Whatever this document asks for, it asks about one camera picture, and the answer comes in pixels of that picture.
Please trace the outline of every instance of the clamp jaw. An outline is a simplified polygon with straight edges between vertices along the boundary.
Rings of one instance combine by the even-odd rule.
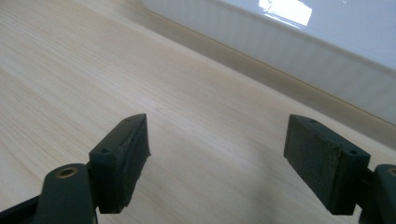
[[[370,155],[314,119],[290,115],[284,157],[333,215],[361,209],[361,224],[396,223],[396,166],[372,172]]]
[[[0,213],[0,223],[97,223],[96,207],[118,214],[131,201],[148,156],[146,115],[124,119],[90,152],[88,164],[49,172],[41,195]]]

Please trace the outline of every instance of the dark green plastic part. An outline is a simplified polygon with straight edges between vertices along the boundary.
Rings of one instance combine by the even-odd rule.
[[[316,120],[290,115],[285,158],[333,215],[352,215],[370,155]]]
[[[120,213],[129,204],[148,156],[145,114],[124,119],[90,152],[90,172],[100,192],[96,200],[102,214]]]

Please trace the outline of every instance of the small hole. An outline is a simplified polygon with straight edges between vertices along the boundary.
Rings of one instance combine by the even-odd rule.
[[[389,169],[388,169],[388,172],[389,172],[391,175],[396,176],[396,167],[389,168]]]
[[[69,176],[75,175],[78,169],[76,167],[67,167],[62,169],[56,174],[57,178],[67,178]]]

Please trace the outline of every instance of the screw hole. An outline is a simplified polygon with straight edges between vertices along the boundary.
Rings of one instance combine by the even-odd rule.
[[[76,167],[66,167],[56,173],[57,178],[67,178],[77,173],[78,169]]]
[[[108,148],[103,148],[102,150],[100,150],[102,153],[109,153],[110,150]]]
[[[396,176],[396,167],[389,168],[389,169],[388,169],[388,172],[389,172],[391,175]]]

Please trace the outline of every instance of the wooden floor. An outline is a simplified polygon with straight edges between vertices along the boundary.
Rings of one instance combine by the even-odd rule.
[[[138,0],[0,1],[0,210],[148,115],[129,207],[99,223],[357,223],[283,158],[288,116],[396,163],[396,128],[144,9]]]

